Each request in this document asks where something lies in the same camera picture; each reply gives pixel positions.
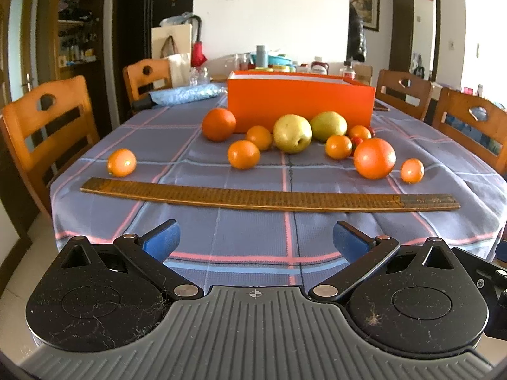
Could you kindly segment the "small tangerine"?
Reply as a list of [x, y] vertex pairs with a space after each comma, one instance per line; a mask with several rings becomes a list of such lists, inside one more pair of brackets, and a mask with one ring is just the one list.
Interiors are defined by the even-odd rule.
[[115, 150], [107, 159], [107, 172], [115, 178], [124, 178], [133, 173], [137, 158], [129, 149]]
[[326, 155], [336, 161], [350, 157], [352, 153], [352, 142], [347, 136], [333, 135], [327, 138], [325, 151]]
[[420, 182], [425, 175], [425, 167], [419, 159], [408, 159], [401, 166], [401, 179], [407, 184]]
[[260, 150], [248, 140], [233, 142], [228, 147], [228, 162], [238, 170], [248, 170], [255, 167], [260, 160]]
[[372, 134], [369, 128], [363, 125], [355, 125], [351, 128], [348, 128], [347, 135], [350, 139], [361, 138], [363, 140], [368, 140], [372, 138]]
[[251, 127], [245, 138], [253, 143], [259, 151], [267, 151], [273, 145], [273, 135], [266, 127], [261, 125], [255, 125]]

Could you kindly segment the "large orange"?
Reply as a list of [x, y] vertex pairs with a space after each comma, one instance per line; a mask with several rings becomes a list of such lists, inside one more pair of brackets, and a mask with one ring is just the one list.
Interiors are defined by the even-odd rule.
[[353, 155], [356, 171], [366, 179], [384, 179], [396, 163], [396, 153], [392, 145], [380, 138], [361, 142]]
[[236, 127], [234, 114], [224, 108], [210, 110], [204, 117], [201, 130], [205, 138], [220, 143], [232, 136]]

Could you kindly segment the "red tomato front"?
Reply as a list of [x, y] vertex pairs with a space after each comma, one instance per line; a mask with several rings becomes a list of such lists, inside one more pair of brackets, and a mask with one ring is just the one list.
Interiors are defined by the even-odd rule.
[[352, 137], [350, 138], [351, 144], [352, 144], [352, 154], [355, 153], [356, 148], [363, 142], [363, 139], [361, 137]]

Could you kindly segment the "yellow-green pear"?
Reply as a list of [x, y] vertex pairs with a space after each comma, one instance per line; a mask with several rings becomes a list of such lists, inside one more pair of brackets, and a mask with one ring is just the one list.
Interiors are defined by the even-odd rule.
[[343, 136], [348, 125], [346, 120], [335, 111], [324, 111], [311, 119], [313, 138], [325, 143], [330, 136]]
[[273, 140], [286, 154], [303, 152], [312, 140], [312, 128], [308, 120], [296, 114], [280, 117], [273, 126]]

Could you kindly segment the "wooden chair far right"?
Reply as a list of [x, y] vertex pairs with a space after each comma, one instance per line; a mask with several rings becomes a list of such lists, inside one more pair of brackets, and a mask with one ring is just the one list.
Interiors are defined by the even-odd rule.
[[380, 70], [375, 97], [423, 121], [431, 101], [430, 81], [406, 71]]

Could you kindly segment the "wooden chair far left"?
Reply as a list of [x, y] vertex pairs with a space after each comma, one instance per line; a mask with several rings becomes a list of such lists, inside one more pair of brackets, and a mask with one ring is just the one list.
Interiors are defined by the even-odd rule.
[[125, 66], [122, 72], [127, 96], [131, 105], [148, 95], [147, 92], [140, 93], [140, 88], [154, 85], [157, 81], [163, 83], [159, 89], [173, 87], [169, 61], [166, 58], [145, 58], [135, 64]]

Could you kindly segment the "dark bottle red label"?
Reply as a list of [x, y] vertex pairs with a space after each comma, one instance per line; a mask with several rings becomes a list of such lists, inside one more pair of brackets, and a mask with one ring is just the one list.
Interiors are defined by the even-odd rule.
[[353, 68], [352, 61], [346, 60], [344, 61], [343, 67], [340, 69], [339, 75], [344, 77], [345, 79], [354, 80], [356, 76], [356, 71]]

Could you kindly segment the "brown cardboard box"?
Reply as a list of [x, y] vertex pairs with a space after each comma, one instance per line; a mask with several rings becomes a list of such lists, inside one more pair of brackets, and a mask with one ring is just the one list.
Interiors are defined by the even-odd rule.
[[361, 82], [364, 85], [371, 85], [373, 78], [373, 67], [366, 64], [353, 64], [355, 71], [355, 80]]

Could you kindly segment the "clear glass cup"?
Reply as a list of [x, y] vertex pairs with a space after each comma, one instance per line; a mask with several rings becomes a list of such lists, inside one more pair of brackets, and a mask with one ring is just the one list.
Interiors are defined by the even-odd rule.
[[189, 74], [189, 85], [198, 86], [208, 84], [210, 76], [208, 69], [204, 66], [192, 67]]

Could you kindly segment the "orange cardboard box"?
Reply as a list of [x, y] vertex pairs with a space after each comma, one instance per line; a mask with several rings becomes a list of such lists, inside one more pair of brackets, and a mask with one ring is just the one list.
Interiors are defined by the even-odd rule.
[[237, 71], [228, 77], [227, 91], [237, 133], [255, 125], [271, 129], [287, 114], [311, 120], [324, 111], [335, 111], [348, 124], [369, 126], [375, 102], [372, 86], [309, 73]]

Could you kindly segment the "black handbag hanging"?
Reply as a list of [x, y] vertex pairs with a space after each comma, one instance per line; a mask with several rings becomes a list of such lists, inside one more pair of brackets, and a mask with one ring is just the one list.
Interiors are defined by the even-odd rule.
[[413, 53], [411, 73], [419, 78], [425, 78], [425, 67], [423, 65], [423, 59], [422, 56], [417, 52]]

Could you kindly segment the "black jacket hanging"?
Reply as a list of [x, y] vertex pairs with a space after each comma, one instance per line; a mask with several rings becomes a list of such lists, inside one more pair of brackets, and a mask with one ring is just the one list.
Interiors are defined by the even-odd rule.
[[366, 55], [367, 49], [363, 20], [357, 14], [355, 7], [350, 3], [346, 59], [364, 63]]

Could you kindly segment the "teal food container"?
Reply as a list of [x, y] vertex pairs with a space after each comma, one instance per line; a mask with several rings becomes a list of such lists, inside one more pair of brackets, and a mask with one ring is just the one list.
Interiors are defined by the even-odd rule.
[[285, 56], [275, 56], [275, 55], [269, 55], [268, 56], [268, 65], [283, 65], [283, 66], [291, 66], [292, 60], [289, 58], [286, 58]]

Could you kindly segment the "light blue tumbler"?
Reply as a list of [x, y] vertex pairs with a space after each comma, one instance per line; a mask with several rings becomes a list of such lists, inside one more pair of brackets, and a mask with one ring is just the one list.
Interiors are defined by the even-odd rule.
[[256, 47], [255, 65], [257, 68], [267, 68], [268, 67], [268, 58], [266, 55], [266, 47], [265, 46], [257, 46]]

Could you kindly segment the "dark wooden shelf cabinet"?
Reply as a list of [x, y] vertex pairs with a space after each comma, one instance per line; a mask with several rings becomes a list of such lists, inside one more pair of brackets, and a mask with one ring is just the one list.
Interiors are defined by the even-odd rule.
[[38, 82], [85, 78], [100, 136], [112, 129], [106, 99], [104, 0], [36, 0]]

